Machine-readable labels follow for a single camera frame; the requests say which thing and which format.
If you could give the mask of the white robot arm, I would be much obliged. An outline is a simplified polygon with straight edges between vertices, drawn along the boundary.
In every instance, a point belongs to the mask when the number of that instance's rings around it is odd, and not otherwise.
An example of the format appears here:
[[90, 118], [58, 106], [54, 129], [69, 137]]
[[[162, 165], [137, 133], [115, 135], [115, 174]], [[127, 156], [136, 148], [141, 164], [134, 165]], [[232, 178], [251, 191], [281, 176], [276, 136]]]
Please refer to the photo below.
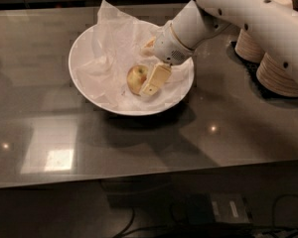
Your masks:
[[251, 35], [298, 83], [298, 12], [273, 0], [191, 0], [143, 52], [180, 65], [230, 24]]

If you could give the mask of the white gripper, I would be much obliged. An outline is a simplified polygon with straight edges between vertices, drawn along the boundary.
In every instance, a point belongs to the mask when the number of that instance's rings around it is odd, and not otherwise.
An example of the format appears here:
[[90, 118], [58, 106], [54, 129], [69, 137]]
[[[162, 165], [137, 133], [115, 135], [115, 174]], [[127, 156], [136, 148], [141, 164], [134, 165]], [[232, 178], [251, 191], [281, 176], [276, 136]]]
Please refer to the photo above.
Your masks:
[[194, 51], [185, 47], [172, 26], [168, 21], [160, 30], [156, 37], [152, 37], [142, 48], [141, 55], [145, 57], [155, 56], [164, 63], [157, 63], [149, 73], [148, 79], [141, 87], [140, 94], [152, 96], [171, 76], [170, 65], [179, 65], [184, 63], [193, 55]]

